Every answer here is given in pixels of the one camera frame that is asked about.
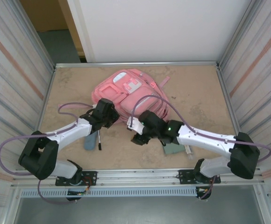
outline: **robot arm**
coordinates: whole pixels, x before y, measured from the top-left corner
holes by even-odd
[[[81,180],[82,168],[72,161],[61,161],[57,154],[67,145],[75,140],[88,136],[102,127],[109,128],[119,118],[114,104],[108,99],[101,99],[94,109],[81,115],[78,122],[64,126],[53,132],[53,136],[29,139],[18,163],[27,171],[43,180],[48,176],[60,176],[71,179],[71,182],[78,183]]]
[[[151,138],[158,138],[163,145],[167,143],[193,145],[221,154],[222,157],[200,159],[197,162],[194,169],[196,180],[209,179],[214,175],[226,173],[233,173],[244,179],[252,179],[254,176],[260,155],[258,148],[227,142],[228,140],[252,142],[251,138],[245,133],[233,136],[194,128],[200,134],[225,139],[226,141],[223,142],[198,135],[180,121],[170,120],[165,122],[150,111],[143,112],[139,119],[133,118],[132,126],[130,124],[131,118],[127,122],[128,129],[137,132],[132,142],[138,145],[147,144]]]

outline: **gray floor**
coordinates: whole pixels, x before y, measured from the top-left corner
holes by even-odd
[[[69,30],[38,32],[54,63],[80,63]]]
[[[52,205],[21,200],[16,224],[261,224],[252,186],[216,186],[206,201],[195,197],[82,198]]]

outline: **plywood floor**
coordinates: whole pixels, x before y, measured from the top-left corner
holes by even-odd
[[[74,119],[57,113],[58,104],[77,101],[92,104],[94,87],[117,70],[130,67],[59,68],[56,71],[41,131],[47,132],[71,123]],[[150,74],[157,83],[166,76],[171,79],[164,86],[170,102],[188,123],[196,128],[216,133],[234,134],[220,83],[214,66],[148,66],[137,67]],[[85,109],[64,109],[81,115]],[[171,119],[178,116],[171,111]],[[218,154],[193,147],[194,159],[185,152],[165,155],[158,140],[138,146],[130,142],[134,135],[126,125],[114,125],[101,130],[102,151],[86,151],[81,138],[65,147],[59,159],[70,159],[83,169],[130,168],[193,168],[200,158],[214,158]]]

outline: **corrugated metal wall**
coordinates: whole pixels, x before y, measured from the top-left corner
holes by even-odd
[[[271,147],[271,0],[260,3],[221,67],[242,131]],[[271,199],[271,157],[259,165]]]
[[[0,143],[30,134],[37,125],[53,64],[17,0],[0,0]],[[24,141],[7,144],[2,160],[10,169]],[[0,168],[0,216],[12,177]]]

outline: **pink backpack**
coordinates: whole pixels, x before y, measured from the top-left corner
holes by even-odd
[[[161,87],[170,78],[165,78],[158,86],[152,77],[138,69],[122,69],[111,77],[100,83],[92,92],[92,100],[96,104],[101,98],[111,100],[120,119],[127,122],[136,102],[146,95],[157,95],[168,100]],[[144,99],[135,110],[135,117],[138,117],[145,110],[154,112],[160,118],[167,120],[169,107],[162,100],[148,97]]]

